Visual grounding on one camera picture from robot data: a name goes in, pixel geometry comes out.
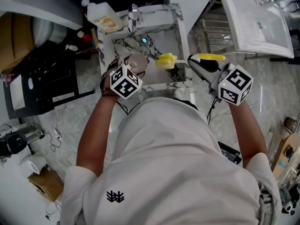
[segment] hand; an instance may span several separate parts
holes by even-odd
[[[119,99],[119,95],[116,94],[114,91],[110,88],[110,76],[107,76],[104,81],[104,92],[102,94],[102,97],[106,97],[110,100],[114,100],[115,102]]]

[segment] shirt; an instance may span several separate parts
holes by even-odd
[[[246,169],[232,163],[204,115],[187,104],[147,99],[119,131],[112,162],[98,178],[88,169],[68,168],[62,225],[257,225],[258,182],[273,197],[273,224],[280,214],[266,155],[256,154]]]

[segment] gray marble floor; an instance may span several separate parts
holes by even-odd
[[[199,23],[190,31],[188,42],[191,54],[205,52]],[[287,116],[297,119],[297,115],[300,112],[300,66],[288,65],[283,62],[269,62],[268,59],[245,60],[244,55],[227,55],[226,60],[233,64],[240,64],[254,77],[254,85],[246,101],[249,105],[255,104],[251,106],[251,110],[265,136],[269,148],[269,160],[271,161],[279,141],[272,137],[270,129],[281,134],[283,131],[280,127],[281,122],[275,118],[272,111],[266,109],[272,109],[281,121]],[[88,61],[77,61],[76,70],[80,92],[96,88],[95,94],[64,104],[61,107],[56,107],[53,112],[25,119],[26,122],[37,124],[53,136],[53,128],[59,128],[63,141],[61,147],[56,149],[56,152],[53,152],[50,148],[49,135],[42,140],[34,142],[32,146],[45,154],[48,164],[58,172],[62,179],[64,179],[66,168],[75,164],[81,134],[101,96],[98,89],[100,80],[98,57],[94,56]],[[193,74],[193,83],[194,86],[192,88],[185,90],[184,99],[190,100],[206,115],[213,100],[208,94],[208,84],[195,74]],[[171,94],[171,90],[165,90],[154,91],[149,95],[150,97],[170,97]],[[130,110],[139,103],[139,99],[137,96],[133,96],[132,99],[120,102]],[[221,102],[216,104],[216,108],[212,112],[212,118],[228,113],[227,103]],[[118,135],[118,125],[125,117],[126,114],[116,105],[112,114],[105,167],[110,163]],[[210,127],[219,141],[238,149],[238,140],[231,115],[216,117],[211,122]],[[53,137],[52,143],[58,144],[55,137]]]

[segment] sink basin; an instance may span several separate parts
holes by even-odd
[[[192,72],[187,64],[175,64],[174,69],[159,69],[155,65],[155,60],[164,53],[172,53],[179,60],[186,60],[189,56],[179,5],[154,5],[140,7],[139,10],[144,21],[137,25],[134,33],[128,30],[128,11],[117,13],[123,22],[122,30],[115,33],[98,31],[101,73],[119,55],[128,52],[141,53],[149,62],[146,75],[142,78],[144,90],[191,87]]]
[[[294,58],[288,27],[281,9],[268,0],[222,0],[240,52],[266,53]]]

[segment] person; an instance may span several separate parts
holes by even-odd
[[[275,224],[279,190],[263,134],[245,101],[229,104],[243,167],[222,155],[195,106],[156,97],[121,122],[104,171],[118,99],[107,80],[82,134],[76,166],[66,172],[61,225],[264,224],[263,190],[272,198],[269,224]]]

